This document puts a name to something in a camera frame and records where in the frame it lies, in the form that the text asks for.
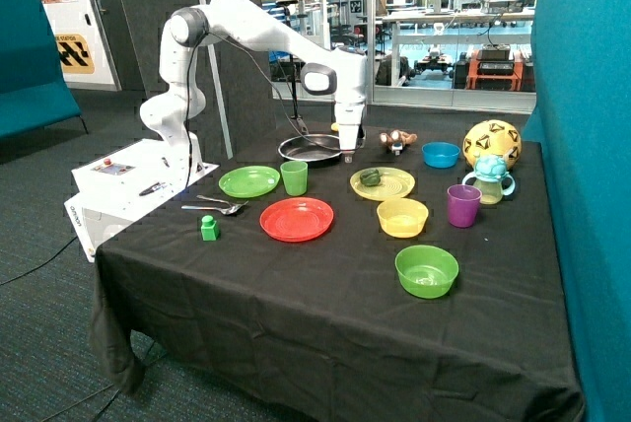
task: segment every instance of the spoon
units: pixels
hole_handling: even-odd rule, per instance
[[[219,208],[219,207],[199,207],[197,205],[182,205],[182,210],[215,210],[217,212],[221,212],[224,215],[233,215],[237,213],[241,207],[243,207],[244,203],[235,203],[228,208]]]

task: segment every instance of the sippy cup handle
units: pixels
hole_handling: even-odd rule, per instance
[[[462,180],[462,183],[466,184],[466,182],[472,177],[475,178],[475,172],[469,173],[466,176],[464,176],[464,179]]]
[[[502,194],[510,195],[513,193],[513,190],[515,190],[515,180],[513,179],[513,176],[511,176],[510,174],[506,175],[506,178],[509,178],[511,180],[511,185],[503,189]]]

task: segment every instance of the gray carpet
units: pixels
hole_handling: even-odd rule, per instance
[[[155,137],[138,117],[138,95],[73,94],[91,134],[74,118],[0,140],[0,282],[45,263],[74,238],[63,208],[77,192],[72,169],[138,139]],[[331,120],[329,105],[301,105],[300,113],[308,126],[310,121]],[[278,122],[286,120],[280,105],[275,114]],[[493,116],[517,128],[527,120]],[[485,113],[371,106],[367,123],[464,135],[487,118]],[[1,421],[93,420],[114,396],[115,388],[100,374],[87,344],[92,294],[93,266],[77,241],[41,269],[0,287]],[[152,341],[135,333],[132,343],[142,356]],[[148,361],[155,363],[140,391],[134,397],[119,395],[100,420],[311,420],[258,401],[212,373],[186,368],[158,344],[151,346]]]

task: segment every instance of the green plate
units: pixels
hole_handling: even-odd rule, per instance
[[[253,198],[271,192],[280,173],[267,166],[247,166],[235,169],[219,179],[219,188],[235,198]]]
[[[360,182],[359,176],[366,169],[358,171],[351,176],[351,187],[360,197],[383,201],[389,198],[404,197],[414,188],[414,177],[406,171],[395,168],[370,169],[378,169],[381,173],[382,180],[379,185],[368,187]]]

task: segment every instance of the gray wall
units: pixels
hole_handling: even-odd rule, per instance
[[[148,97],[164,92],[167,85],[159,76],[160,38],[173,11],[198,4],[198,0],[122,0],[134,52]],[[228,116],[233,150],[237,153],[257,137],[274,128],[273,101],[267,82],[251,60],[225,43],[216,45],[220,80]],[[200,138],[205,161],[226,159],[219,112],[207,50],[200,49],[197,84],[206,95],[207,106],[191,120],[191,130]],[[268,54],[254,53],[263,71],[269,73]]]

